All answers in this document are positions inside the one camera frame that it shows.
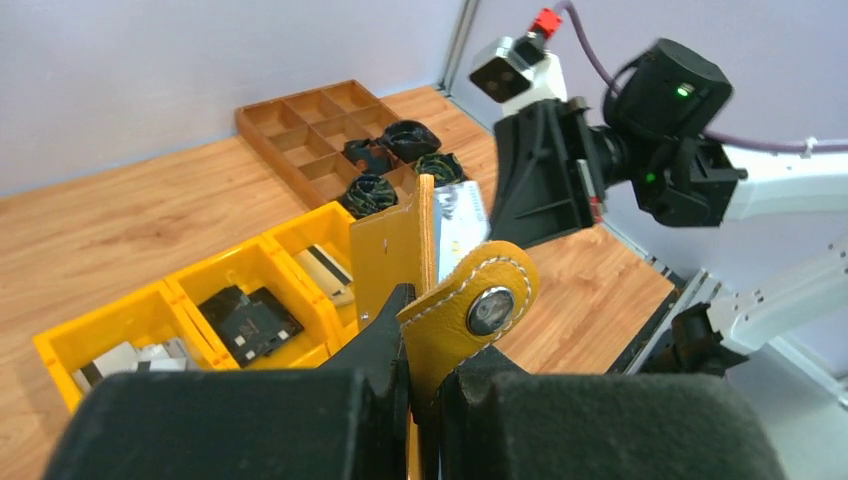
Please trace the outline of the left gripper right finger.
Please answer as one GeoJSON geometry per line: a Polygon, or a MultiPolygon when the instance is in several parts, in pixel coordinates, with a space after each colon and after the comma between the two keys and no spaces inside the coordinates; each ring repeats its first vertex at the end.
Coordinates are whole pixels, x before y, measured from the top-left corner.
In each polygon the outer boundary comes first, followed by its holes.
{"type": "Polygon", "coordinates": [[[489,347],[440,392],[447,479],[782,479],[755,412],[709,375],[531,374],[489,347]]]}

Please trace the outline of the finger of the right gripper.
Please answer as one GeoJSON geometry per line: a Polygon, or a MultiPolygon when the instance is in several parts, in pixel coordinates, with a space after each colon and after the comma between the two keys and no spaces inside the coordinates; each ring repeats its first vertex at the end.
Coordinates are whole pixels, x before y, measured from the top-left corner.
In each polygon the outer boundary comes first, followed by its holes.
{"type": "Polygon", "coordinates": [[[492,240],[526,249],[595,225],[577,166],[584,112],[566,102],[534,102],[494,124],[492,240]]]}

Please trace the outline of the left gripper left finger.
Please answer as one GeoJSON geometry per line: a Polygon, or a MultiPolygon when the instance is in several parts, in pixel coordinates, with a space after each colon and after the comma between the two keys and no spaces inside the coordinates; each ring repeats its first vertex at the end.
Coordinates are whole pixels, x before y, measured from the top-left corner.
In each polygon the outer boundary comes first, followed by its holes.
{"type": "Polygon", "coordinates": [[[313,369],[123,373],[83,400],[48,479],[403,479],[409,371],[400,284],[313,369]]]}

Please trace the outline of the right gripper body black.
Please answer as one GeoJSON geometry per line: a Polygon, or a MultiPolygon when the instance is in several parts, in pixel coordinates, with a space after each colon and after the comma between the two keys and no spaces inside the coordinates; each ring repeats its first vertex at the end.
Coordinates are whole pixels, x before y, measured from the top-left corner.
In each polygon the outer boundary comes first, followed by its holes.
{"type": "Polygon", "coordinates": [[[542,100],[494,124],[498,178],[493,227],[507,229],[523,219],[563,220],[566,229],[599,221],[592,203],[602,195],[600,173],[582,170],[596,156],[580,96],[542,100]]]}

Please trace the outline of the yellow leather card holder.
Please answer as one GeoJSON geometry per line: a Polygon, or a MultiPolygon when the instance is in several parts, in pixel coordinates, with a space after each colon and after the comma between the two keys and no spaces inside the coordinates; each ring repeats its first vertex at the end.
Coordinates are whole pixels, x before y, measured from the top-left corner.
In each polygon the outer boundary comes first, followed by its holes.
{"type": "Polygon", "coordinates": [[[360,316],[376,312],[399,284],[416,298],[395,314],[410,372],[413,437],[407,458],[411,478],[439,475],[439,388],[458,366],[502,338],[528,313],[538,296],[535,263],[507,241],[486,241],[466,254],[444,278],[437,275],[435,180],[425,174],[398,205],[350,227],[355,304],[360,316]],[[485,295],[513,298],[504,320],[485,333],[472,331],[471,314],[485,295]]]}

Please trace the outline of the gold cards in bin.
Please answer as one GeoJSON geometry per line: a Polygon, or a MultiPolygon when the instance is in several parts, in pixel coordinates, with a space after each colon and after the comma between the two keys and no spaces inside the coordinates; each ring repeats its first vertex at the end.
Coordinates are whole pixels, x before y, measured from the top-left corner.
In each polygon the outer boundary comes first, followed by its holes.
{"type": "Polygon", "coordinates": [[[323,247],[310,245],[293,259],[336,307],[354,302],[352,275],[323,247]]]}

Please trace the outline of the silver cards in bin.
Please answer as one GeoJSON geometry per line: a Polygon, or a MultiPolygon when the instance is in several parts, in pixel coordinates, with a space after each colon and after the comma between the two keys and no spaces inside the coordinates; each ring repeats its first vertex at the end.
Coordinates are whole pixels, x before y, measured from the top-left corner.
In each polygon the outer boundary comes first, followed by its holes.
{"type": "Polygon", "coordinates": [[[71,374],[77,387],[89,392],[104,378],[118,373],[187,371],[199,368],[184,342],[173,337],[162,343],[134,347],[122,342],[71,374]]]}

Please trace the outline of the black green coiled belt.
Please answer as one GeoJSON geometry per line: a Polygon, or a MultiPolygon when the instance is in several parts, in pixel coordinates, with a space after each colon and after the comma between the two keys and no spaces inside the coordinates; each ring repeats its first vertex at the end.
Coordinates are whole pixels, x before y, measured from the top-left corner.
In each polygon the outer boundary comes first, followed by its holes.
{"type": "Polygon", "coordinates": [[[413,169],[419,175],[433,176],[437,188],[461,183],[467,179],[454,153],[425,154],[414,163],[413,169]]]}

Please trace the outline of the black coiled belt right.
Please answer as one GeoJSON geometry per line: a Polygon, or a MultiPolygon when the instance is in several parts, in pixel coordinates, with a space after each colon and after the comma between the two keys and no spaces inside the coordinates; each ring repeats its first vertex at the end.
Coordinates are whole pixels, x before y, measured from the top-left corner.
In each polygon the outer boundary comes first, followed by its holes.
{"type": "Polygon", "coordinates": [[[441,140],[416,120],[399,120],[389,124],[377,143],[405,164],[415,163],[420,157],[435,153],[442,147],[441,140]]]}

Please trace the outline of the yellow bin middle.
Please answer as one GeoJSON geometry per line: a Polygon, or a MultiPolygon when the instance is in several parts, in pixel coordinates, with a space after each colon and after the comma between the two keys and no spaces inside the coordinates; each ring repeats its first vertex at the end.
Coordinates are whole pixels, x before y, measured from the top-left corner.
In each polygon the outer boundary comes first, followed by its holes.
{"type": "Polygon", "coordinates": [[[254,359],[249,369],[314,368],[342,346],[335,307],[289,254],[265,238],[242,242],[182,268],[166,276],[165,284],[211,348],[213,370],[240,368],[224,336],[200,310],[227,289],[244,295],[265,289],[303,327],[272,355],[254,359]]]}

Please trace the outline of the yellow bin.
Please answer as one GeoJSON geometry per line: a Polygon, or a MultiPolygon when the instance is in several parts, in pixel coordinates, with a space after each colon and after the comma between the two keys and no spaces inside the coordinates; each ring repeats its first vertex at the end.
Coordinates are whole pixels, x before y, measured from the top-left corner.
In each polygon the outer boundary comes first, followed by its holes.
{"type": "Polygon", "coordinates": [[[145,347],[173,337],[183,340],[202,369],[237,367],[190,299],[164,281],[39,333],[33,343],[67,409],[73,413],[85,396],[72,379],[75,371],[121,343],[145,347]]]}
{"type": "Polygon", "coordinates": [[[242,242],[182,268],[166,276],[165,284],[211,348],[213,370],[240,368],[224,336],[200,310],[227,289],[244,295],[265,289],[303,327],[272,355],[254,359],[249,369],[314,368],[342,346],[335,307],[289,254],[265,238],[242,242]]]}
{"type": "Polygon", "coordinates": [[[353,217],[330,202],[264,232],[261,237],[312,293],[329,349],[340,350],[359,332],[351,266],[353,217]]]}

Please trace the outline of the yellow bin right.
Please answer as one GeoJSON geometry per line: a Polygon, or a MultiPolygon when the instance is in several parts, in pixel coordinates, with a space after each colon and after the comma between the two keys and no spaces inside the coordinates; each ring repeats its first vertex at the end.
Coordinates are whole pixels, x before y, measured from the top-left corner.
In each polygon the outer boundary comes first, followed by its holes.
{"type": "Polygon", "coordinates": [[[264,232],[261,237],[312,293],[329,349],[340,350],[359,332],[351,266],[353,217],[330,202],[264,232]]]}

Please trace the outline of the black coiled belt left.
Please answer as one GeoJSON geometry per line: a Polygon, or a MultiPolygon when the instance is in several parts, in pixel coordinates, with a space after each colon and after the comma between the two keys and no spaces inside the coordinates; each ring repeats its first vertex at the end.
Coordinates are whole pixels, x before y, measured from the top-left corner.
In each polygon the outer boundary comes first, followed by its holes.
{"type": "Polygon", "coordinates": [[[384,175],[397,166],[395,155],[385,145],[373,139],[347,141],[342,153],[362,174],[384,175]]]}

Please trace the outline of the black coiled belt front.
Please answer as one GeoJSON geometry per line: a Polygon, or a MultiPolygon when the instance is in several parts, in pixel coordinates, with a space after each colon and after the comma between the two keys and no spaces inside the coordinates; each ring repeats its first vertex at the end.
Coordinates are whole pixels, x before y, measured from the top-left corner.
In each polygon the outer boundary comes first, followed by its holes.
{"type": "Polygon", "coordinates": [[[397,205],[399,197],[386,178],[363,174],[350,183],[338,202],[359,220],[397,205]]]}

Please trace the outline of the brown wooden compartment tray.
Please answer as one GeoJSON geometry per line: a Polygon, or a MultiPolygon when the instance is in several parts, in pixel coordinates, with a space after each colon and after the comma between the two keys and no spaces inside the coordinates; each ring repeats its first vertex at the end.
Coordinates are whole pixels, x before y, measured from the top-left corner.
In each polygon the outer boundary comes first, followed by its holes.
{"type": "MultiPolygon", "coordinates": [[[[240,136],[308,209],[338,199],[362,173],[343,155],[350,140],[377,140],[404,119],[355,80],[242,106],[240,136]]],[[[381,175],[398,196],[415,185],[414,163],[381,175]]]]}

